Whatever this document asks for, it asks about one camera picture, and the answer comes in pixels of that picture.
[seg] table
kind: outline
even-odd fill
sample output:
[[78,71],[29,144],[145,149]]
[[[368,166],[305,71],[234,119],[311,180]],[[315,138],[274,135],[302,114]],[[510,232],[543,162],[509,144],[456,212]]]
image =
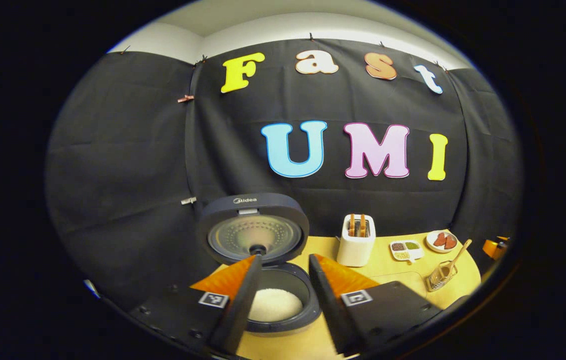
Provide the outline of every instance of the table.
[[[428,292],[425,278],[436,266],[445,260],[452,260],[462,248],[457,245],[448,253],[438,253],[427,247],[427,233],[377,237],[374,249],[367,265],[354,269],[360,274],[384,284],[390,281],[400,281],[414,292],[426,298],[430,303],[445,309],[461,296],[471,294],[481,284],[481,274],[468,251],[464,251],[456,262],[458,274],[445,286],[434,292]],[[397,240],[415,240],[425,252],[425,255],[413,264],[408,261],[395,260],[389,249],[390,242]],[[305,271],[309,269],[309,255],[319,254],[336,260],[339,241],[336,237],[308,237],[303,253],[290,260]],[[221,265],[216,271],[226,268]],[[308,328],[308,330],[293,335],[281,337],[260,337],[245,332],[237,355],[251,360],[330,360],[343,359],[336,353],[329,329],[323,314]]]

